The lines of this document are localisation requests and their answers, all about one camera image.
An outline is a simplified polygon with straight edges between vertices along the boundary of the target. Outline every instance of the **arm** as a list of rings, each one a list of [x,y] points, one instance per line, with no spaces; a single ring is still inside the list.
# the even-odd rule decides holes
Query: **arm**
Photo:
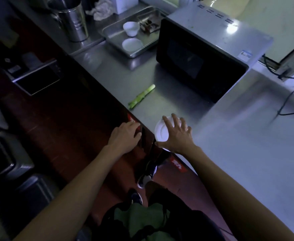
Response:
[[[270,210],[212,162],[193,143],[192,129],[172,114],[175,126],[163,116],[169,132],[166,142],[157,146],[183,155],[197,172],[213,202],[238,241],[294,241],[294,234]]]
[[[139,123],[115,128],[98,156],[74,178],[14,241],[73,240],[84,224],[97,193],[113,164],[138,143],[134,137]]]

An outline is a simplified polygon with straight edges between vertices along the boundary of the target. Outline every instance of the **cloth towel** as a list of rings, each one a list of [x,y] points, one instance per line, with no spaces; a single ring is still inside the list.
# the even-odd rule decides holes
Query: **cloth towel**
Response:
[[[95,8],[91,11],[86,11],[86,14],[93,15],[93,19],[96,21],[108,18],[115,12],[113,3],[110,0],[99,0],[95,3]]]

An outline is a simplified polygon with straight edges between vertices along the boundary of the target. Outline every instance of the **foot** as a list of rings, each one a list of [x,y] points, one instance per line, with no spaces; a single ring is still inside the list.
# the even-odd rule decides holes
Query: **foot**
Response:
[[[153,176],[155,175],[157,171],[157,165],[153,162],[148,162],[146,165],[146,170],[144,174],[142,174],[137,181],[137,186],[140,189],[145,188],[146,182],[148,182],[148,179],[151,180]]]
[[[141,195],[137,192],[137,190],[131,188],[128,191],[128,197],[131,200],[131,203],[138,203],[142,205],[142,198]]]

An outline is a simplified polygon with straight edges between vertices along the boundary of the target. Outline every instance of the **green vegetable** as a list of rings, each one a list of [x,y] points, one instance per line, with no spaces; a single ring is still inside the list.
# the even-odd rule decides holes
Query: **green vegetable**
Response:
[[[156,86],[155,85],[151,85],[149,86],[148,89],[146,89],[144,92],[140,93],[139,95],[137,95],[136,99],[129,102],[129,109],[133,109],[135,107],[135,105],[137,105],[139,102],[141,102],[142,99],[145,98],[145,96],[152,91]]]

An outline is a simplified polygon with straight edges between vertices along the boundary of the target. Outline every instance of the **black shoe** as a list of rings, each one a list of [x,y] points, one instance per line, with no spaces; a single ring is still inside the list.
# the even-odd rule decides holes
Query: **black shoe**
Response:
[[[138,188],[140,188],[140,189],[145,188],[145,186],[143,184],[144,177],[150,176],[150,178],[152,179],[153,176],[155,175],[156,171],[157,171],[157,165],[153,162],[148,162],[146,165],[146,170],[145,170],[144,174],[138,178],[138,181],[137,181]]]
[[[131,188],[128,191],[128,197],[129,197],[129,200],[131,200],[132,204],[138,203],[138,204],[142,205],[142,198],[141,198],[140,194],[137,192],[137,190]]]

